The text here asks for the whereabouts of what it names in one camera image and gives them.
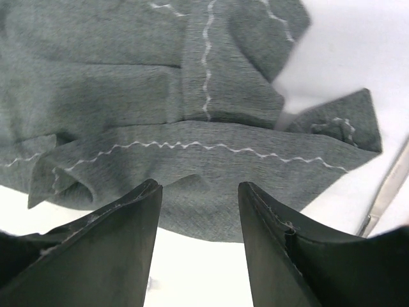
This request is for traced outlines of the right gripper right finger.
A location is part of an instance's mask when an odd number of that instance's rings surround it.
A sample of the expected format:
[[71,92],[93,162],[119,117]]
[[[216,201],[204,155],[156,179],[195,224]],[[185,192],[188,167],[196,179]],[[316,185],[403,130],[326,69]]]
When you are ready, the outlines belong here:
[[238,186],[238,206],[255,307],[408,305],[407,226],[350,235],[251,182]]

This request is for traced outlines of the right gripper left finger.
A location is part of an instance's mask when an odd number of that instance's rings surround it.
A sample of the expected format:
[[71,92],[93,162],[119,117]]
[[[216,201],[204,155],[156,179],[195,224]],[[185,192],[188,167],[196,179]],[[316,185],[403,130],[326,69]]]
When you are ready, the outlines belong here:
[[162,186],[120,199],[45,234],[1,234],[1,305],[142,306]]

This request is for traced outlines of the grey cloth placemat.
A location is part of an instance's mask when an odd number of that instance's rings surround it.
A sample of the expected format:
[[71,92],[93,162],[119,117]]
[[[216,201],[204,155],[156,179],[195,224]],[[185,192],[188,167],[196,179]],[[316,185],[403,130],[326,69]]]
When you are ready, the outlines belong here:
[[2,1],[1,184],[93,210],[152,178],[161,227],[240,242],[240,182],[302,210],[382,150],[362,89],[275,125],[300,1]]

